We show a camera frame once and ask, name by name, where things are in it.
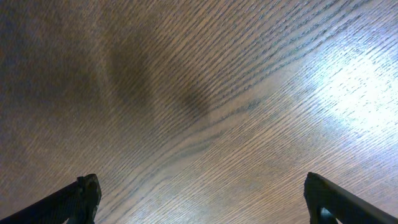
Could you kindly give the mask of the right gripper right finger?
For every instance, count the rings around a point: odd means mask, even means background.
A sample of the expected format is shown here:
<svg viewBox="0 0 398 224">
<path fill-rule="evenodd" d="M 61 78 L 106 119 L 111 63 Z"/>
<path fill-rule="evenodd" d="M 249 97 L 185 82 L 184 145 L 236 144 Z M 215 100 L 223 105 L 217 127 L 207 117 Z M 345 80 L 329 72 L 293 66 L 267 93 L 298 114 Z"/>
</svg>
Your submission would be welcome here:
<svg viewBox="0 0 398 224">
<path fill-rule="evenodd" d="M 307 174 L 303 195 L 311 224 L 397 223 L 397 218 L 313 172 Z"/>
</svg>

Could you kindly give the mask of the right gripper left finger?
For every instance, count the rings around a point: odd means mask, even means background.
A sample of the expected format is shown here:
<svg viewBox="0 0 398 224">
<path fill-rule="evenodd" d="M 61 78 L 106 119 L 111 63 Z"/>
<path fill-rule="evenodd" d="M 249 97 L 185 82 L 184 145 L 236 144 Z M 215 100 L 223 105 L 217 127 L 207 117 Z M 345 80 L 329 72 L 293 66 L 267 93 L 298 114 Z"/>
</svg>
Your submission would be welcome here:
<svg viewBox="0 0 398 224">
<path fill-rule="evenodd" d="M 92 224 L 101 200 L 96 174 L 78 177 L 76 182 L 1 220 L 15 223 Z"/>
</svg>

